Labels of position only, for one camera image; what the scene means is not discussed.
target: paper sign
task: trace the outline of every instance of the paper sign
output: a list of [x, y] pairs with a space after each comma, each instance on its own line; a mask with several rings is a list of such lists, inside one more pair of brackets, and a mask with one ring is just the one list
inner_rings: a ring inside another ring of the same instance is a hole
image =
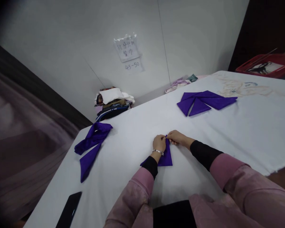
[[140, 58], [125, 62], [124, 69], [128, 75], [144, 71]]
[[140, 57], [136, 47], [136, 36], [126, 36], [125, 38], [114, 40], [115, 48], [121, 62], [126, 62]]

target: silver bracelet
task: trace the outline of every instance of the silver bracelet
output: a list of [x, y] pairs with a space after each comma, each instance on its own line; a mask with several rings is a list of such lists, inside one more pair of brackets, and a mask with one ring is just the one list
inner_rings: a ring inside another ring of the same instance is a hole
[[153, 150], [152, 152], [154, 152], [154, 151], [156, 151], [156, 152], [158, 152], [158, 153], [160, 153], [162, 156], [164, 155], [164, 153], [163, 152], [161, 152], [160, 150]]

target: white tablecloth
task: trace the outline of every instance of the white tablecloth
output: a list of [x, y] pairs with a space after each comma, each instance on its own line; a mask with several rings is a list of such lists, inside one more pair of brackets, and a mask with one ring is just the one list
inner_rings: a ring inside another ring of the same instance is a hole
[[[238, 96], [223, 110], [185, 117], [177, 107], [184, 92], [210, 90]], [[102, 227], [127, 182], [152, 151], [157, 134], [177, 129], [251, 165], [264, 175], [285, 166], [285, 81], [219, 71], [110, 120], [111, 130], [89, 177], [80, 183], [80, 131], [25, 228], [55, 227], [68, 196], [82, 191], [71, 227]], [[159, 167], [151, 206], [185, 200], [194, 193], [214, 199], [222, 191], [187, 149], [170, 145], [173, 166]]]

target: fabric pile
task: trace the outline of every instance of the fabric pile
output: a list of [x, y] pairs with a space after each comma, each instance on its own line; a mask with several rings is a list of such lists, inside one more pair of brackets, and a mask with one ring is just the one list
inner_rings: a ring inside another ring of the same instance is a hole
[[186, 78], [186, 77], [188, 77], [188, 76], [184, 76], [184, 77], [179, 78], [176, 81], [174, 81], [172, 83], [172, 85], [165, 90], [165, 93], [170, 93], [170, 92], [177, 90], [181, 87], [184, 87], [184, 86], [186, 86], [192, 82], [195, 82], [198, 79], [194, 74], [192, 74], [190, 77], [188, 77], [186, 80], [184, 80], [183, 78]]
[[169, 144], [169, 139], [167, 139], [167, 135], [166, 135], [166, 149], [164, 151], [164, 155], [161, 156], [161, 158], [159, 159], [158, 166], [172, 166], [172, 165], [173, 164], [172, 164], [172, 158], [171, 158], [171, 152], [170, 152], [170, 144]]
[[112, 128], [113, 127], [107, 123], [94, 123], [85, 139], [75, 146], [75, 153], [82, 155], [85, 151], [98, 144], [80, 159], [81, 183], [88, 177], [101, 144], [106, 139]]
[[189, 114], [189, 116], [193, 116], [210, 110], [211, 108], [209, 106], [217, 110], [221, 110], [224, 107], [235, 103], [236, 99], [237, 97], [225, 98], [208, 90], [204, 92], [185, 92], [180, 102], [177, 103], [177, 106], [185, 114], [185, 116], [187, 116], [191, 106], [194, 103]]
[[135, 103], [134, 97], [119, 88], [101, 89], [95, 99], [96, 122], [109, 119], [127, 111]]

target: purple napkin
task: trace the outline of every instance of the purple napkin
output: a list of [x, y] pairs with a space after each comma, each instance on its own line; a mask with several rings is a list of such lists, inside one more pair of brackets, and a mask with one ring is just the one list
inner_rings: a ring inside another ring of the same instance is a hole
[[202, 102], [204, 102], [205, 104], [217, 109], [217, 110], [221, 110], [224, 107], [227, 107], [228, 105], [231, 105], [233, 103], [235, 103], [237, 100], [237, 97], [231, 97], [231, 98], [200, 98], [200, 100]]
[[210, 109], [211, 108], [205, 105], [203, 102], [201, 102], [199, 98], [196, 98], [189, 116], [193, 116], [193, 115], [208, 111]]
[[186, 99], [188, 99], [188, 98], [195, 97], [195, 96], [197, 96], [199, 93], [201, 93], [201, 92], [193, 92], [193, 93], [187, 93], [187, 92], [185, 92], [185, 93], [183, 94], [183, 96], [182, 96], [182, 98], [181, 98], [180, 101], [186, 100]]
[[75, 146], [75, 153], [82, 155], [86, 150], [103, 142], [112, 128], [113, 127], [107, 123], [94, 123], [86, 138]]
[[169, 139], [167, 139], [166, 135], [166, 149], [164, 151], [164, 156], [161, 156], [158, 162], [158, 166], [172, 166], [172, 158], [171, 158], [171, 152], [170, 152], [170, 144]]
[[228, 105], [235, 103], [236, 99], [237, 97], [225, 98], [209, 90], [206, 90], [204, 92], [185, 92], [180, 102], [177, 103], [177, 106], [185, 114], [185, 116], [187, 116], [190, 107], [194, 102], [193, 108], [189, 114], [189, 116], [193, 116], [205, 112], [207, 110], [210, 110], [211, 108], [208, 107], [207, 105], [217, 110], [221, 110], [224, 107], [227, 107]]
[[177, 103], [177, 106], [185, 114], [185, 116], [188, 116], [189, 109], [191, 108], [194, 100], [195, 100], [195, 97], [188, 98], [186, 100], [183, 100], [183, 101]]
[[204, 92], [198, 93], [197, 95], [195, 95], [195, 97], [207, 97], [207, 98], [224, 98], [216, 93], [210, 92], [209, 90], [206, 90]]
[[81, 183], [84, 182], [85, 179], [88, 177], [100, 147], [101, 147], [101, 143], [99, 143], [97, 146], [91, 149], [91, 151], [89, 151], [86, 155], [84, 155], [80, 159], [80, 169], [81, 169], [80, 182]]

